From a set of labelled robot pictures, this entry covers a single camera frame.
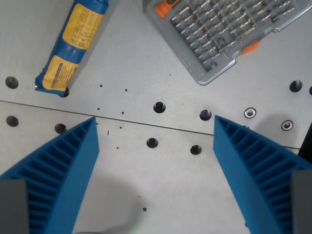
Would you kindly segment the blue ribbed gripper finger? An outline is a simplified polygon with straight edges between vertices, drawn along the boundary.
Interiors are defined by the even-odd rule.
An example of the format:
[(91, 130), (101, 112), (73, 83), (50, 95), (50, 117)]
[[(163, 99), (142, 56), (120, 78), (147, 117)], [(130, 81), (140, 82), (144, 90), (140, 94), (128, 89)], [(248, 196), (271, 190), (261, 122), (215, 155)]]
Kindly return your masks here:
[(291, 175), (311, 163), (221, 116), (214, 118), (213, 151), (250, 233), (293, 233)]
[(26, 182), (29, 231), (70, 234), (99, 154), (96, 118), (60, 134), (0, 177)]

